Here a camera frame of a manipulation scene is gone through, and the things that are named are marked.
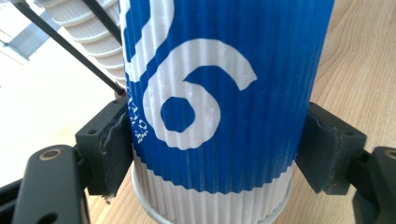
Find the wooden table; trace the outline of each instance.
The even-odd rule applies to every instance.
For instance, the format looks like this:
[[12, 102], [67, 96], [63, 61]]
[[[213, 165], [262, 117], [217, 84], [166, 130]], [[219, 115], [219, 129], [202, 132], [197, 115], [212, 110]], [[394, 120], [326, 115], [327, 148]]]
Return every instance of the wooden table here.
[[[396, 147], [396, 1], [337, 0], [312, 101], [368, 135], [366, 149]], [[111, 205], [89, 197], [92, 223], [155, 223], [128, 174]], [[354, 223], [347, 196], [315, 194], [298, 168], [276, 223]]]

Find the blue and white cup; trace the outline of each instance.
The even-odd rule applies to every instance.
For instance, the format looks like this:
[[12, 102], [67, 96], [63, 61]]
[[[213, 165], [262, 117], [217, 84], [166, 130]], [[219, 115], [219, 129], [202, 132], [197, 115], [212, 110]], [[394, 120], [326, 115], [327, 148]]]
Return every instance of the blue and white cup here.
[[134, 188], [158, 222], [270, 222], [333, 0], [121, 0]]

